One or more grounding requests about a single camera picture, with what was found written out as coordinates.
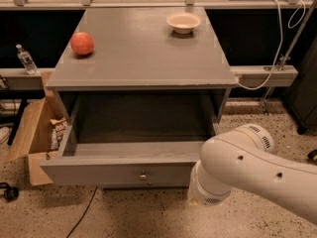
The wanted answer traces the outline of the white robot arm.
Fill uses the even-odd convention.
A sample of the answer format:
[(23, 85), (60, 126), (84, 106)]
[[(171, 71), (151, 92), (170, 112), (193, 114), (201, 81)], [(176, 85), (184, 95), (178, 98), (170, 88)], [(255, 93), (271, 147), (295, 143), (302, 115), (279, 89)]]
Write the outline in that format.
[(317, 224), (317, 167), (276, 156), (272, 136), (257, 124), (219, 134), (202, 145), (188, 198), (217, 205), (234, 187)]

